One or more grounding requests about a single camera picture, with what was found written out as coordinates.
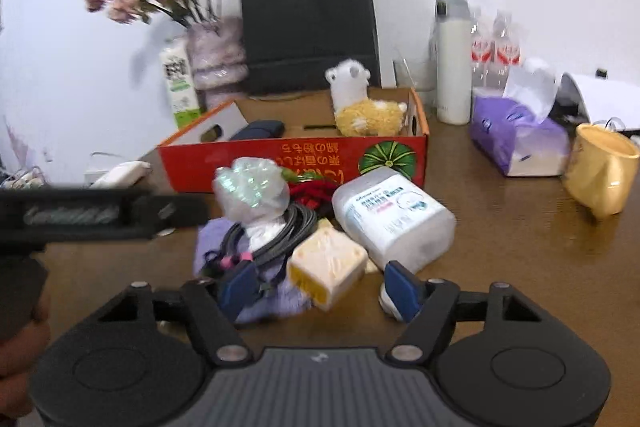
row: soap bar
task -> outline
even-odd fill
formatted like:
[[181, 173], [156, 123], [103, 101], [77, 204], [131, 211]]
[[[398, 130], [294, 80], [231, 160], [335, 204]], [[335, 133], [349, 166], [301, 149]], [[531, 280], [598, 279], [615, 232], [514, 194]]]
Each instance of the soap bar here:
[[363, 247], [333, 227], [322, 227], [293, 251], [287, 276], [317, 307], [328, 310], [364, 274], [366, 265]]

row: tissue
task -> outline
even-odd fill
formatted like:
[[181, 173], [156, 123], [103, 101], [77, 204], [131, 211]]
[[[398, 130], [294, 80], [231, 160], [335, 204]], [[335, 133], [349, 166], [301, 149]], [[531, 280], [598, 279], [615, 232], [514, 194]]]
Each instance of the tissue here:
[[502, 97], [474, 92], [471, 139], [505, 176], [558, 176], [569, 138], [548, 118], [556, 98], [555, 75], [540, 60], [512, 66]]

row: orange cardboard box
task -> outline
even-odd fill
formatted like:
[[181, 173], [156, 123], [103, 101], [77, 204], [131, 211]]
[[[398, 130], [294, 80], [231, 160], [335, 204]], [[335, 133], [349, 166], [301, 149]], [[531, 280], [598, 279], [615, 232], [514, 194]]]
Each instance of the orange cardboard box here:
[[[339, 184], [387, 165], [422, 187], [429, 127], [416, 92], [404, 87], [371, 88], [369, 96], [407, 103], [406, 124], [399, 136], [340, 136], [331, 93], [323, 90], [289, 98], [225, 102], [163, 141], [159, 154], [177, 192], [212, 192], [216, 169], [242, 156], [270, 158], [292, 171], [313, 171]], [[228, 141], [255, 120], [284, 122], [284, 136]], [[215, 126], [219, 138], [200, 142]]]

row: white plastic container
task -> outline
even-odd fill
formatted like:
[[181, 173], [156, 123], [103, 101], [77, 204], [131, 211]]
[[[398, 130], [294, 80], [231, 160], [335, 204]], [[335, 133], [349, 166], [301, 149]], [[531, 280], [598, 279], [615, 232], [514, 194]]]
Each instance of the white plastic container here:
[[388, 167], [339, 187], [332, 203], [344, 231], [380, 269], [399, 261], [416, 273], [453, 242], [456, 218], [451, 211]]
[[328, 226], [296, 247], [287, 263], [287, 277], [326, 311], [364, 275], [366, 266], [367, 251]]
[[198, 95], [184, 39], [175, 39], [169, 44], [161, 52], [160, 61], [175, 123], [179, 128], [184, 127], [200, 116]]

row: tissue box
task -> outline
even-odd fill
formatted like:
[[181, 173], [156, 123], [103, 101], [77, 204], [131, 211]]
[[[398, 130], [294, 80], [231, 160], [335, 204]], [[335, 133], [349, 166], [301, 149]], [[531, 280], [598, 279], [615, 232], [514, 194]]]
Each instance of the tissue box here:
[[505, 176], [558, 176], [570, 152], [560, 125], [510, 98], [476, 93], [470, 134]]

